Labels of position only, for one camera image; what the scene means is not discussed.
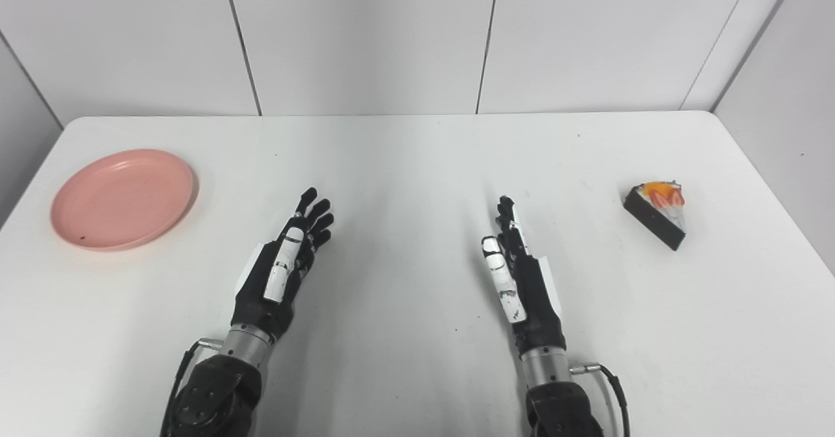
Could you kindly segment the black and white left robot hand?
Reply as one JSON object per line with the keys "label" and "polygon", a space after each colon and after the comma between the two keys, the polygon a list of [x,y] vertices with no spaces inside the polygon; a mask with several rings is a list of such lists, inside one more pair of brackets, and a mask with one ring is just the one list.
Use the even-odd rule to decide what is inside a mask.
{"label": "black and white left robot hand", "polygon": [[235,296],[232,327],[266,334],[274,344],[289,330],[294,303],[317,250],[331,239],[335,217],[331,202],[315,187],[301,194],[280,234],[260,248],[254,265]]}

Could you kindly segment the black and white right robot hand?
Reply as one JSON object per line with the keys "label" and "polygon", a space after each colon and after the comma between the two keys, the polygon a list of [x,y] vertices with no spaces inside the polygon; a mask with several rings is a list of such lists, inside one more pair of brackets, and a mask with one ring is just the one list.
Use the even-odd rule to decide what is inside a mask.
{"label": "black and white right robot hand", "polygon": [[566,349],[560,315],[551,303],[545,258],[535,258],[525,240],[515,202],[499,197],[498,235],[482,239],[482,254],[519,356],[534,349]]}

